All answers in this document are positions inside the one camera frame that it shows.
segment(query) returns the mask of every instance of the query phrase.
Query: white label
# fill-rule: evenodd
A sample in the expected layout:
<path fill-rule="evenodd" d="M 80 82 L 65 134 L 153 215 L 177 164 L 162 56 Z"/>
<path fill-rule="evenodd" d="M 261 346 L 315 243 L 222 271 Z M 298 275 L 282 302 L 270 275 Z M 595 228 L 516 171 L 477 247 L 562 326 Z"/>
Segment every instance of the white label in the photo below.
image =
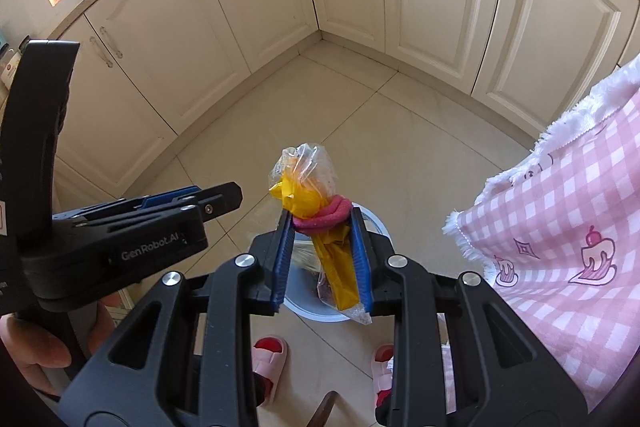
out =
<path fill-rule="evenodd" d="M 0 235 L 7 235 L 6 233 L 6 208 L 4 201 L 0 201 Z"/>

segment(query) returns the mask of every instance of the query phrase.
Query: cake print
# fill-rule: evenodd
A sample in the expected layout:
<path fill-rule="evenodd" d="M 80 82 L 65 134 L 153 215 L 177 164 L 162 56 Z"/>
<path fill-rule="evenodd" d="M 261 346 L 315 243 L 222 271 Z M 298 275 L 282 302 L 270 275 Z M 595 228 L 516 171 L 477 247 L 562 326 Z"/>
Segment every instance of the cake print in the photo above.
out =
<path fill-rule="evenodd" d="M 603 286 L 616 276 L 618 268 L 613 264 L 616 244 L 609 237 L 602 237 L 592 225 L 585 239 L 587 246 L 580 248 L 584 269 L 569 279 L 569 282 L 589 286 Z"/>
<path fill-rule="evenodd" d="M 495 260 L 498 262 L 498 269 L 500 273 L 498 274 L 495 282 L 506 288 L 510 288 L 518 282 L 518 274 L 516 273 L 513 263 L 508 259 L 503 259 L 502 257 L 494 256 Z"/>

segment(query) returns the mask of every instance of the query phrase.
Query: floor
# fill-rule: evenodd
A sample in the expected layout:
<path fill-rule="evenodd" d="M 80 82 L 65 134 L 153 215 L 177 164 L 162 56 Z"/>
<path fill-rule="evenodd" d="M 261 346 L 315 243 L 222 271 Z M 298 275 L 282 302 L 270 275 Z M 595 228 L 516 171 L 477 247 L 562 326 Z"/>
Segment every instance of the floor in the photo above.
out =
<path fill-rule="evenodd" d="M 327 41 L 307 49 L 255 87 L 201 133 L 143 191 L 235 181 L 239 210 L 207 224 L 210 248 L 177 265 L 195 277 L 245 252 L 258 233 L 275 229 L 280 205 L 268 174 L 281 149 L 319 142 L 338 173 L 338 190 L 372 210 L 394 247 L 427 269 L 456 277 L 480 269 L 442 235 L 446 216 L 468 208 L 488 177 L 511 168 L 527 150 L 435 90 L 370 58 Z M 159 278 L 142 283 L 145 291 Z M 393 340 L 385 317 L 370 326 L 322 324 L 284 307 L 254 317 L 256 339 L 276 333 L 289 358 L 275 403 L 260 425 L 302 427 L 322 397 L 340 399 L 328 426 L 376 425 L 370 356 Z"/>

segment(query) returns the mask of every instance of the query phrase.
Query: cabinet handle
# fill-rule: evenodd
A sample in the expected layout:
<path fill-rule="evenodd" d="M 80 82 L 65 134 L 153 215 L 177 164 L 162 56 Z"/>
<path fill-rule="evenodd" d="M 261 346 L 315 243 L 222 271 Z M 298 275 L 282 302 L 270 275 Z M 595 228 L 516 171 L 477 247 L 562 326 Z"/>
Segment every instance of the cabinet handle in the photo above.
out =
<path fill-rule="evenodd" d="M 115 41 L 107 33 L 107 28 L 105 28 L 104 26 L 100 26 L 99 31 L 100 31 L 100 35 L 102 35 L 104 40 L 106 41 L 107 46 L 110 47 L 111 51 L 113 51 L 116 54 L 116 58 L 122 58 L 122 52 L 118 49 Z"/>
<path fill-rule="evenodd" d="M 111 62 L 107 58 L 107 55 L 104 53 L 104 50 L 100 47 L 100 44 L 98 44 L 98 39 L 96 39 L 95 37 L 89 37 L 89 42 L 91 42 L 95 52 L 98 54 L 98 57 L 100 57 L 102 60 L 105 61 L 105 63 L 107 64 L 107 67 L 113 68 L 113 62 Z"/>

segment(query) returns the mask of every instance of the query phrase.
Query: metal screw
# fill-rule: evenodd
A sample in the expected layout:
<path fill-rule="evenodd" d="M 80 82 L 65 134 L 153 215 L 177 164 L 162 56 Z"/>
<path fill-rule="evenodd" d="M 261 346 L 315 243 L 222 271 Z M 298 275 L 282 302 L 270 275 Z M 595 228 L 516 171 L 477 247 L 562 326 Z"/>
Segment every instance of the metal screw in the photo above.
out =
<path fill-rule="evenodd" d="M 389 266 L 393 268 L 404 268 L 408 263 L 406 257 L 404 255 L 392 255 L 387 260 Z"/>
<path fill-rule="evenodd" d="M 175 286 L 182 279 L 178 272 L 167 272 L 162 276 L 162 284 L 165 286 Z"/>
<path fill-rule="evenodd" d="M 253 263 L 255 263 L 255 257 L 250 253 L 243 253 L 236 257 L 236 266 L 245 268 L 247 266 L 251 266 Z"/>
<path fill-rule="evenodd" d="M 476 272 L 466 272 L 462 274 L 462 282 L 467 286 L 478 286 L 482 282 L 482 277 Z"/>

